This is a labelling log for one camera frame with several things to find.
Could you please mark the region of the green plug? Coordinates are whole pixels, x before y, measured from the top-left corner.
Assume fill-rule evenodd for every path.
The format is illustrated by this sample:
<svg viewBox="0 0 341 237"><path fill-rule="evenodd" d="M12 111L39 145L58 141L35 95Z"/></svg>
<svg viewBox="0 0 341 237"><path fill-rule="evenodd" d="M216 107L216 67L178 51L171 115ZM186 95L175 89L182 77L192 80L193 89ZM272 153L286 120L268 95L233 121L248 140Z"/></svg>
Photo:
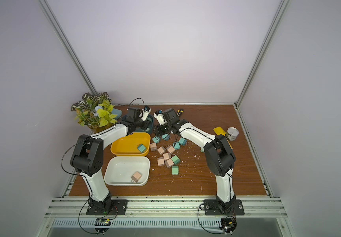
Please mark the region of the green plug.
<svg viewBox="0 0 341 237"><path fill-rule="evenodd" d="M179 163L181 162L181 160L180 160L180 158L179 158L178 156L173 156L173 157L171 158L171 160L173 161L173 163L174 163L175 165L177 165L177 164L179 164Z"/></svg>
<svg viewBox="0 0 341 237"><path fill-rule="evenodd" d="M172 166L171 167L171 174L174 176L179 175L179 166Z"/></svg>
<svg viewBox="0 0 341 237"><path fill-rule="evenodd" d="M140 153L144 153L144 152L147 150L147 148L146 148L143 144L140 144L140 145L137 147L137 149L138 149L138 151L139 151Z"/></svg>

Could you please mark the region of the pink plug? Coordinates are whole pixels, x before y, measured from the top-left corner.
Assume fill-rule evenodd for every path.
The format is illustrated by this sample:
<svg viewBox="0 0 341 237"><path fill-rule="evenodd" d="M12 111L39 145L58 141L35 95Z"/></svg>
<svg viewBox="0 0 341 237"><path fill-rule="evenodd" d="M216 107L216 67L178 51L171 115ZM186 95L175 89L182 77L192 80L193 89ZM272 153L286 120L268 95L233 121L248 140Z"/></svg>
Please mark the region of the pink plug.
<svg viewBox="0 0 341 237"><path fill-rule="evenodd" d="M173 162L172 159L168 159L164 163L165 163L167 168L170 168L170 167L172 167L174 165L174 162Z"/></svg>
<svg viewBox="0 0 341 237"><path fill-rule="evenodd" d="M140 172L135 172L132 176L132 183L138 183L142 178L142 174Z"/></svg>
<svg viewBox="0 0 341 237"><path fill-rule="evenodd" d="M158 166L164 166L164 158L157 159Z"/></svg>
<svg viewBox="0 0 341 237"><path fill-rule="evenodd" d="M171 154L173 154L175 152L175 148L172 145L168 146L166 149Z"/></svg>
<svg viewBox="0 0 341 237"><path fill-rule="evenodd" d="M163 159L164 159L164 161L170 160L171 159L171 153L164 153Z"/></svg>
<svg viewBox="0 0 341 237"><path fill-rule="evenodd" d="M166 152L166 149L164 146L161 146L157 149L157 152L162 156Z"/></svg>
<svg viewBox="0 0 341 237"><path fill-rule="evenodd" d="M157 144L156 143L151 143L150 144L150 151L151 152L154 152L156 151L158 148L157 148Z"/></svg>

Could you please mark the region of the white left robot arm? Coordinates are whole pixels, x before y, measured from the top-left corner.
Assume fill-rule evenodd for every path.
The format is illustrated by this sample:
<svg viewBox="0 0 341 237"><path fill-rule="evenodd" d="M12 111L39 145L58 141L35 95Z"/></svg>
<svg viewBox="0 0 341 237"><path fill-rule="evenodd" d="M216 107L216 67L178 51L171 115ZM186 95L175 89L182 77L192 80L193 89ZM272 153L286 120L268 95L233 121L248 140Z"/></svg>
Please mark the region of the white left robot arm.
<svg viewBox="0 0 341 237"><path fill-rule="evenodd" d="M151 112L149 106L143 109L128 108L125 119L116 125L94 135L81 135L70 160L70 165L81 176L89 191L88 204L91 207L108 209L111 206L111 194L103 179L102 166L104 149L116 140L134 133L137 128L146 130L146 121Z"/></svg>

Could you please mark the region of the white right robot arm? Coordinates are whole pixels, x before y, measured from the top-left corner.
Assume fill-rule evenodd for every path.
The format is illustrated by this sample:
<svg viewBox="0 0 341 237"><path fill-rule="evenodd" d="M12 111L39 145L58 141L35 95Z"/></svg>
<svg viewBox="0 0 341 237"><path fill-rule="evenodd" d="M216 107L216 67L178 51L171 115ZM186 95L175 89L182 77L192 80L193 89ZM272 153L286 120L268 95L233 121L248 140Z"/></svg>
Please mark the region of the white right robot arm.
<svg viewBox="0 0 341 237"><path fill-rule="evenodd" d="M176 134L199 146L205 154L209 170L217 183L216 203L222 213L228 213L236 201L232 185L232 173L236 156L224 135L212 135L198 129L185 119L180 119L174 109L156 111L154 126L156 136Z"/></svg>

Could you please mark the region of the teal storage bin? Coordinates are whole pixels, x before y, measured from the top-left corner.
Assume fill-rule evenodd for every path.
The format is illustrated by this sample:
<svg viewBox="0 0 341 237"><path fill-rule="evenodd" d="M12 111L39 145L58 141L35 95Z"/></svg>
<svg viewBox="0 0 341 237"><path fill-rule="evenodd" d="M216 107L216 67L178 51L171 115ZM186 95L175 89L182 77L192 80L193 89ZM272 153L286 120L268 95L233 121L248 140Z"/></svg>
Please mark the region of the teal storage bin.
<svg viewBox="0 0 341 237"><path fill-rule="evenodd" d="M153 130L153 120L151 119L151 116L149 116L146 121L143 121L140 114L136 112L128 113L126 116L123 116L118 124L125 125L128 128L128 134L134 132L146 132L151 134Z"/></svg>

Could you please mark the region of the yellow storage bin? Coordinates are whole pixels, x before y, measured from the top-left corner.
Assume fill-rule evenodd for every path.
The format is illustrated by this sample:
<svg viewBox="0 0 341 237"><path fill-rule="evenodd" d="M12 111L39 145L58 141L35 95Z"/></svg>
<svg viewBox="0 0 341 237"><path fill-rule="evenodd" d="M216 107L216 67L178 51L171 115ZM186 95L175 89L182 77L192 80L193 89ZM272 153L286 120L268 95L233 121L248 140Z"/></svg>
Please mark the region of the yellow storage bin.
<svg viewBox="0 0 341 237"><path fill-rule="evenodd" d="M149 153L151 136L146 132L134 132L131 135L120 138L111 145L111 153L116 156L146 156ZM143 144L147 150L140 153L137 147Z"/></svg>

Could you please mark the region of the white storage bin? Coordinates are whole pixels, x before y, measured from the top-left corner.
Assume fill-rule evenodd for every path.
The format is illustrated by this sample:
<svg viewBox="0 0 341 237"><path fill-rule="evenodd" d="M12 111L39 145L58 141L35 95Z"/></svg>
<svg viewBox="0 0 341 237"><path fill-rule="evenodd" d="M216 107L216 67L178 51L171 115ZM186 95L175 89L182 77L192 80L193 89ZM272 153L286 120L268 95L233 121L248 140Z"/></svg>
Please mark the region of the white storage bin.
<svg viewBox="0 0 341 237"><path fill-rule="evenodd" d="M150 161L147 157L114 157L108 163L104 181L110 186L144 186L149 179ZM142 178L132 183L131 176L140 172Z"/></svg>

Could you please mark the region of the yellow black utility knife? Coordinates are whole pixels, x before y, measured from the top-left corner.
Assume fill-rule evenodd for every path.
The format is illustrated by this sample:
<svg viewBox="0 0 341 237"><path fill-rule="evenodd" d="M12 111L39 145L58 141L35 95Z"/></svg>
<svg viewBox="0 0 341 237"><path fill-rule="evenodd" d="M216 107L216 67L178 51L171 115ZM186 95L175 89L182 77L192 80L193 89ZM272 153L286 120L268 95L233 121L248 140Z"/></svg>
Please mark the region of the yellow black utility knife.
<svg viewBox="0 0 341 237"><path fill-rule="evenodd" d="M177 111L176 115L177 115L178 117L180 117L180 116L183 114L183 112L184 112L183 109L179 109L179 110Z"/></svg>

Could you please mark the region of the teal plug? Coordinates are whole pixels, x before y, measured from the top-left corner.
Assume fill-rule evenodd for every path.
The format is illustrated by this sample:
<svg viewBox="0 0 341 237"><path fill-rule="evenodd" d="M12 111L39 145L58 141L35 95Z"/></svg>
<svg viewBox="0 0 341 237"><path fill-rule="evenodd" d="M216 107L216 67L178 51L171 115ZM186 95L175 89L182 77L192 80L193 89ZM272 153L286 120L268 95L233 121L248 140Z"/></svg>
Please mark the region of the teal plug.
<svg viewBox="0 0 341 237"><path fill-rule="evenodd" d="M165 141L168 141L170 139L170 135L169 134L164 134L162 136L162 139L165 140Z"/></svg>
<svg viewBox="0 0 341 237"><path fill-rule="evenodd" d="M180 138L178 143L181 145L181 146L185 146L186 143L187 143L187 140L185 138Z"/></svg>
<svg viewBox="0 0 341 237"><path fill-rule="evenodd" d="M161 141L161 138L160 137L157 137L157 136L155 136L155 137L153 137L152 138L152 141L154 142L154 143L159 143L160 141Z"/></svg>
<svg viewBox="0 0 341 237"><path fill-rule="evenodd" d="M178 142L173 143L173 147L175 150L179 150L180 149L180 144Z"/></svg>

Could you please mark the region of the light blue dish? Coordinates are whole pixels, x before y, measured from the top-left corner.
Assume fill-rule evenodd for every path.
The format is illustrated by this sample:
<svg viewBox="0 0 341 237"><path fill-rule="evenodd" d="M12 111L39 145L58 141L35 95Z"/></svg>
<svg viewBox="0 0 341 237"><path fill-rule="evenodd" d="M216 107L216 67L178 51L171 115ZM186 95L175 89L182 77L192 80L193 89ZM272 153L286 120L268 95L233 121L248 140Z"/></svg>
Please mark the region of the light blue dish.
<svg viewBox="0 0 341 237"><path fill-rule="evenodd" d="M122 110L119 109L113 109L111 114L116 115L115 119L118 120L122 116Z"/></svg>

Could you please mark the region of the potted green plant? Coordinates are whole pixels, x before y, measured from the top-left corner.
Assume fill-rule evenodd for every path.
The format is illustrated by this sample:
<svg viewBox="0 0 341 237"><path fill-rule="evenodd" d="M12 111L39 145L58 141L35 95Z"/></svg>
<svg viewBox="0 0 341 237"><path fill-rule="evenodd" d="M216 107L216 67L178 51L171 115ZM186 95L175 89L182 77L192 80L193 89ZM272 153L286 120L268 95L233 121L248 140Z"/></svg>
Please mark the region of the potted green plant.
<svg viewBox="0 0 341 237"><path fill-rule="evenodd" d="M82 99L71 106L76 113L75 120L81 126L87 126L95 133L100 133L118 123L117 115L113 114L110 96L107 92L98 95L85 93Z"/></svg>

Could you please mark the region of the yellow toy shovel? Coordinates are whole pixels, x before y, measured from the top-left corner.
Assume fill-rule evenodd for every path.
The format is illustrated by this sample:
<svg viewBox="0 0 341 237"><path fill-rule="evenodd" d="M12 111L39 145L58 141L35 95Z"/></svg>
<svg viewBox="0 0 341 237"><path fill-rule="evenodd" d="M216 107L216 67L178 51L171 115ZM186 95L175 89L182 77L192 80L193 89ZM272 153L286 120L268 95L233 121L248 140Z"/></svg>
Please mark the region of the yellow toy shovel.
<svg viewBox="0 0 341 237"><path fill-rule="evenodd" d="M227 140L229 141L229 145L230 145L231 149L233 149L233 147L230 143L230 141L232 141L232 138L234 138L232 136L232 134L230 134L229 132L226 132L222 127L215 127L213 129L213 131L215 132L216 135L224 135L227 138Z"/></svg>

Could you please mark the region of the silver tin can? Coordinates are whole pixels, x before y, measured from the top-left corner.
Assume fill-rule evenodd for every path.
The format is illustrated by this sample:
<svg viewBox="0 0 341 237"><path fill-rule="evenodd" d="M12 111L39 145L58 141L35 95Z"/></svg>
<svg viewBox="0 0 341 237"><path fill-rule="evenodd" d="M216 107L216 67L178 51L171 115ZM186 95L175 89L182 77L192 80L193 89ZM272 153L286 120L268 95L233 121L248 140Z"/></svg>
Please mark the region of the silver tin can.
<svg viewBox="0 0 341 237"><path fill-rule="evenodd" d="M229 140L229 141L234 141L236 140L236 138L238 137L239 135L239 130L235 127L229 127L227 129L227 132L226 132L226 138Z"/></svg>

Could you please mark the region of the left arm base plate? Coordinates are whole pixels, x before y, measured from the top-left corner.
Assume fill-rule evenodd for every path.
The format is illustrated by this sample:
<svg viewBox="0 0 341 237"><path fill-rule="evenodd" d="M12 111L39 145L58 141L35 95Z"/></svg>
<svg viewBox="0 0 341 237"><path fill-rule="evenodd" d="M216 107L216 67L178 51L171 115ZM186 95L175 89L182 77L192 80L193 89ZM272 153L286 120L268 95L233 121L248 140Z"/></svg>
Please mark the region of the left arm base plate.
<svg viewBox="0 0 341 237"><path fill-rule="evenodd" d="M125 215L128 207L127 199L107 199L105 201L88 201L87 215Z"/></svg>

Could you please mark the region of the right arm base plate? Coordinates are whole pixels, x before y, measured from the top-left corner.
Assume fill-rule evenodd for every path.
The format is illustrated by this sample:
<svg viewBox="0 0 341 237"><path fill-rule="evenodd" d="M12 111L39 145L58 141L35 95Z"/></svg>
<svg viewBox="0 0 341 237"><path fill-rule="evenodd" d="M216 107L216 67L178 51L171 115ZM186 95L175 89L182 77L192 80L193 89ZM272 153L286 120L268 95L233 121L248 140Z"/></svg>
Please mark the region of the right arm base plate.
<svg viewBox="0 0 341 237"><path fill-rule="evenodd" d="M244 207L240 199L232 199L227 203L215 199L205 199L203 203L203 210L205 215L238 215L244 216Z"/></svg>

